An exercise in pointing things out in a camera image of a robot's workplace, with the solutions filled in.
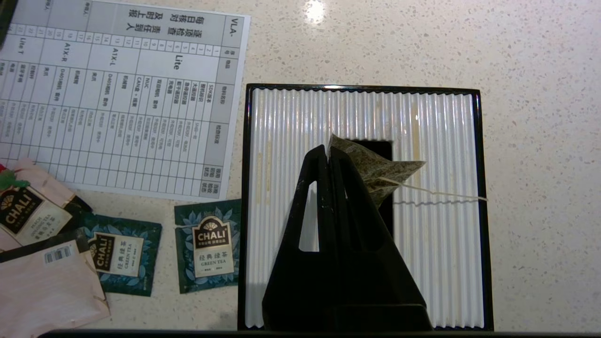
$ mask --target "tea bag string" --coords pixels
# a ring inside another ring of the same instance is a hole
[[[440,191],[432,191],[432,190],[428,190],[428,189],[424,189],[424,188],[420,188],[419,186],[412,186],[412,185],[408,185],[402,182],[397,182],[395,180],[391,180],[391,179],[387,179],[385,177],[378,177],[378,179],[380,180],[384,180],[390,183],[394,183],[394,184],[398,184],[400,186],[404,186],[405,188],[409,188],[409,189],[415,189],[415,190],[421,190],[421,191],[425,191],[425,192],[429,192],[432,195],[446,195],[446,196],[455,196],[455,197],[462,197],[462,198],[471,198],[471,199],[477,199],[477,200],[482,200],[482,201],[486,201],[488,202],[488,198],[485,197],[480,197],[480,196],[469,196],[469,195],[459,195],[459,194],[450,194],[449,192],[440,192]]]

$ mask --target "paper sheet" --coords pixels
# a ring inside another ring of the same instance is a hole
[[[249,16],[20,0],[0,51],[0,161],[71,188],[224,199]]]

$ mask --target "tea packet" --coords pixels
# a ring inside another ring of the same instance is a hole
[[[81,226],[104,291],[150,297],[162,226],[94,214]]]
[[[238,285],[242,200],[175,207],[180,293]]]
[[[37,337],[110,315],[83,230],[0,253],[0,337]]]
[[[77,228],[81,198],[25,158],[14,171],[0,165],[0,252],[43,241]]]
[[[380,204],[399,187],[397,183],[403,183],[426,164],[424,161],[390,161],[360,144],[334,134],[330,138],[330,147],[336,147],[348,154],[376,207],[380,207]]]

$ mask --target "corrugated white surface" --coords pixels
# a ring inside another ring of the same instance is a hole
[[[407,184],[478,195],[471,96],[255,90],[252,109],[248,327],[263,326],[261,300],[302,160],[331,133],[392,141],[394,160],[427,161]],[[478,203],[400,188],[393,208],[394,240],[432,325],[482,327]]]

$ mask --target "pink tea packet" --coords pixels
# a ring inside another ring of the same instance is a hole
[[[0,337],[37,337],[110,315],[83,230],[0,253]]]
[[[31,159],[14,171],[0,165],[0,252],[43,241],[78,226],[91,208]]]

